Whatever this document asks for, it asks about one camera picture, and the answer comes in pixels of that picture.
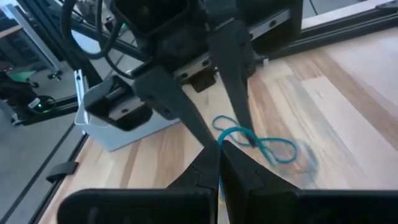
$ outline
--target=blue string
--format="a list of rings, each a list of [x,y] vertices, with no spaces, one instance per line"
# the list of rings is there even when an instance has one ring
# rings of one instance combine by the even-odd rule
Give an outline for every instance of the blue string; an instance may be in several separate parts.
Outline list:
[[[236,127],[228,128],[228,129],[220,128],[220,127],[218,127],[218,126],[216,125],[216,122],[217,122],[219,119],[227,119],[228,121],[234,123],[234,124],[236,125]],[[259,148],[261,154],[267,159],[267,161],[269,162],[269,164],[270,164],[271,166],[275,166],[275,164],[274,164],[274,162],[272,161],[270,155],[274,158],[274,160],[275,160],[277,163],[280,163],[280,164],[290,164],[290,163],[292,163],[294,160],[296,160],[296,158],[297,158],[298,147],[297,147],[297,145],[296,145],[293,141],[291,141],[291,140],[289,140],[289,139],[284,139],[284,138],[258,138],[258,137],[253,133],[253,131],[251,131],[250,129],[247,129],[247,128],[239,127],[238,122],[236,122],[234,119],[232,119],[232,118],[230,118],[230,117],[228,117],[228,116],[225,116],[225,115],[219,115],[219,116],[215,117],[215,118],[213,119],[213,122],[211,123],[211,125],[213,126],[214,129],[216,129],[216,130],[218,130],[218,131],[221,131],[221,134],[220,134],[220,136],[218,136],[218,139],[217,139],[217,143],[218,143],[218,145],[219,145],[220,148],[221,148],[221,145],[223,144],[224,139],[225,139],[227,136],[229,136],[229,137],[230,137],[237,145],[239,145],[239,146],[251,147],[251,145],[250,145],[249,143],[245,143],[245,142],[238,141],[238,140],[235,139],[235,137],[232,135],[232,133],[240,132],[240,133],[243,134],[243,136],[249,136],[249,137],[253,138],[253,140],[254,140],[254,142],[256,143],[256,146]],[[290,159],[281,159],[281,158],[278,158],[278,157],[275,155],[274,150],[273,150],[271,147],[269,147],[269,146],[266,145],[266,142],[282,142],[282,143],[285,143],[285,144],[288,144],[288,145],[292,146],[292,149],[293,149],[293,156],[292,156]],[[224,193],[223,193],[223,188],[222,188],[222,186],[223,186],[223,183],[221,182],[221,178],[220,178],[221,198],[224,199]]]

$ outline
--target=gray floor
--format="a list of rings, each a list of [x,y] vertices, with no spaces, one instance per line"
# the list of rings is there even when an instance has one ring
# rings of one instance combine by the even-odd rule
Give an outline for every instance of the gray floor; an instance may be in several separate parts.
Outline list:
[[[312,1],[318,14],[357,3],[357,0]],[[304,0],[303,17],[315,15],[316,12],[312,9],[310,1]],[[131,41],[131,33],[124,34],[123,39]],[[129,70],[140,64],[133,58],[122,56],[116,50],[113,50],[110,56],[115,62],[119,61],[118,67],[121,70]],[[112,73],[103,59],[94,60],[92,63],[102,77]],[[64,75],[60,82],[48,80],[46,74],[46,71],[40,72],[32,78],[40,83],[40,88],[37,90],[38,94],[51,95],[56,99],[75,94],[73,73],[67,66],[65,66]],[[3,217],[16,201],[73,120],[74,114],[70,114],[31,126],[13,127],[9,118],[0,112],[0,217]],[[74,127],[6,223],[29,222],[38,204],[51,186],[45,180],[45,176],[55,164],[65,162],[68,159],[80,137],[81,130]]]

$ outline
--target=white plastic bin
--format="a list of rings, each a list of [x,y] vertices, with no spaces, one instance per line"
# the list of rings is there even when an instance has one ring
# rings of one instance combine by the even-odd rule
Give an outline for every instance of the white plastic bin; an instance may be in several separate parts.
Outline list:
[[[79,106],[75,124],[85,133],[97,140],[106,150],[114,151],[134,141],[140,140],[152,133],[160,131],[177,122],[179,119],[168,121],[154,111],[151,119],[132,131],[121,131],[104,121],[85,113],[84,105]]]

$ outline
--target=green object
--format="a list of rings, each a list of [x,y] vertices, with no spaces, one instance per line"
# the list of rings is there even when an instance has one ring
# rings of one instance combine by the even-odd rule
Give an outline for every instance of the green object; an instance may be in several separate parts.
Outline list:
[[[27,82],[27,79],[35,73],[36,71],[20,72],[10,75],[10,78],[16,82]]]

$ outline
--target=wooden table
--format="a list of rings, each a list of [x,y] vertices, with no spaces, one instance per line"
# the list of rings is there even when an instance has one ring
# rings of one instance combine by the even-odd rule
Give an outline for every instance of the wooden table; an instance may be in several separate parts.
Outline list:
[[[397,58],[395,28],[273,60],[249,79],[256,134],[302,139],[318,160],[316,175],[299,169],[283,178],[305,189],[398,189]],[[209,125],[219,114],[234,116],[220,79],[199,94],[184,89]],[[77,157],[78,170],[63,181],[41,223],[56,223],[60,202],[77,190],[164,188],[201,149],[182,123],[114,152],[89,138]],[[241,149],[268,167],[257,149]],[[224,205],[219,217],[227,222]]]

